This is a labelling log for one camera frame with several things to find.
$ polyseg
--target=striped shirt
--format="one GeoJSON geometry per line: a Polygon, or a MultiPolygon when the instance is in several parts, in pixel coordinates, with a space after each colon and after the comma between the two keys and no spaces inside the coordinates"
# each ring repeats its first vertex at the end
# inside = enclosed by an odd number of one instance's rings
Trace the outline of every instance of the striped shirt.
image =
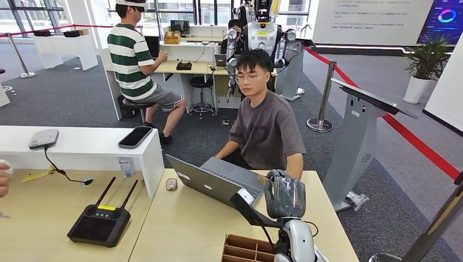
{"type": "Polygon", "coordinates": [[[108,36],[108,48],[114,65],[116,81],[124,97],[140,100],[151,95],[157,88],[141,66],[154,64],[145,38],[133,25],[118,24],[108,36]]]}

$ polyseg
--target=white desk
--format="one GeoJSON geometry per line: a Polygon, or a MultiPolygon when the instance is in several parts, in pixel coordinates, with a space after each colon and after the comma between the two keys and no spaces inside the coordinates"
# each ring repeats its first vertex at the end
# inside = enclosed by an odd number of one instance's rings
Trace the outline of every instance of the white desk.
{"type": "Polygon", "coordinates": [[[136,171],[143,174],[148,196],[153,198],[164,173],[157,129],[139,147],[130,150],[117,145],[132,131],[130,128],[0,126],[0,159],[10,162],[14,169],[49,169],[44,150],[30,150],[28,144],[34,133],[51,128],[57,128],[60,134],[56,146],[49,148],[47,154],[58,168],[120,171],[117,158],[130,157],[136,171]]]}
{"type": "Polygon", "coordinates": [[[50,37],[34,36],[32,38],[45,69],[63,64],[61,54],[79,56],[83,70],[98,65],[97,54],[93,48],[90,35],[81,35],[79,37],[52,35],[50,37]]]}

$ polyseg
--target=black sneaker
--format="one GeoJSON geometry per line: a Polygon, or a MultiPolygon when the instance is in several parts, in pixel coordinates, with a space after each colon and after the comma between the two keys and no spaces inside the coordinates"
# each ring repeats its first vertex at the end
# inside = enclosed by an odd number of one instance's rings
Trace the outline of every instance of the black sneaker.
{"type": "Polygon", "coordinates": [[[161,142],[161,145],[170,145],[170,143],[172,143],[172,136],[170,135],[166,138],[163,133],[160,133],[159,141],[161,142]]]}
{"type": "Polygon", "coordinates": [[[144,127],[155,128],[155,125],[154,125],[153,123],[143,123],[143,126],[144,126],[144,127]]]}

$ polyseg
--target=human hand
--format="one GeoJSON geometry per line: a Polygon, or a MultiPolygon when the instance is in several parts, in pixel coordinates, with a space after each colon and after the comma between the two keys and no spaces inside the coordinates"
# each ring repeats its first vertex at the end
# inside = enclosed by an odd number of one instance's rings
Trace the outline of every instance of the human hand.
{"type": "Polygon", "coordinates": [[[165,50],[159,52],[158,60],[160,60],[161,63],[166,62],[166,61],[167,61],[167,55],[168,55],[168,54],[169,54],[169,53],[168,53],[167,51],[165,51],[165,50]]]}
{"type": "Polygon", "coordinates": [[[10,166],[6,163],[0,163],[0,198],[8,194],[10,175],[10,166]]]}

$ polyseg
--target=gray t-shirt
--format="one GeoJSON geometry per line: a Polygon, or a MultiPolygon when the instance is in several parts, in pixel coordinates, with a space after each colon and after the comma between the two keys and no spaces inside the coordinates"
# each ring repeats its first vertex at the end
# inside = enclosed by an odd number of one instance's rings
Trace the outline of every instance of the gray t-shirt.
{"type": "Polygon", "coordinates": [[[286,169],[286,158],[305,154],[299,126],[288,102],[267,91],[258,106],[245,98],[228,133],[229,140],[241,144],[243,159],[254,169],[286,169]]]}

